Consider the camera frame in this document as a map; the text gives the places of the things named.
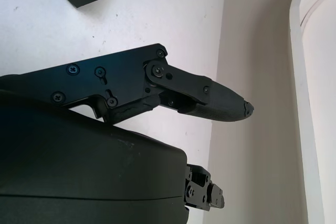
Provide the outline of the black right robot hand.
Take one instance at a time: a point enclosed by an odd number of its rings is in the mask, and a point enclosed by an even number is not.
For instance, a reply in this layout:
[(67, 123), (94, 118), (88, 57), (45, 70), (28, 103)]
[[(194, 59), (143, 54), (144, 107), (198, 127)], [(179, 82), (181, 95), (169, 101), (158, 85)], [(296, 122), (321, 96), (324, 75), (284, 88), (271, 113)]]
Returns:
[(117, 124), (164, 106), (221, 122), (254, 107), (153, 44), (1, 77), (1, 223), (187, 223), (225, 205), (183, 150)]

